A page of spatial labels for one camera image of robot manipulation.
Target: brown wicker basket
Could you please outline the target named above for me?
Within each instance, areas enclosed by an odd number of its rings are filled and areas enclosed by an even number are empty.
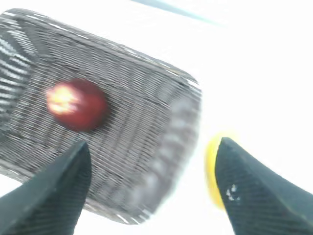
[[[107,125],[75,133],[47,113],[45,91],[73,78],[86,78],[108,95]],[[172,65],[35,12],[0,16],[2,174],[24,182],[84,139],[93,173],[85,208],[142,223],[192,155],[200,105],[195,79]]]

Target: red apple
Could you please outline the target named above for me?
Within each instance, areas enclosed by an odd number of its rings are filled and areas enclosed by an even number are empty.
[[[85,79],[61,82],[48,90],[47,108],[61,125],[76,132],[95,129],[109,113],[105,94]]]

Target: white surface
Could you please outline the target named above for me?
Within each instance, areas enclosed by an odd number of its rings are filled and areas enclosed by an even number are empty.
[[[12,0],[2,2],[0,11],[35,10],[186,70],[203,89],[203,117],[199,147],[175,194],[153,219],[122,226],[84,212],[76,235],[232,235],[226,214],[208,197],[203,174],[204,146],[225,129],[237,132],[244,147],[267,166],[313,192],[307,180],[313,130],[310,1],[169,0],[207,12],[206,17],[211,12],[225,28],[127,0],[96,2]],[[1,194],[14,187],[1,179]]]

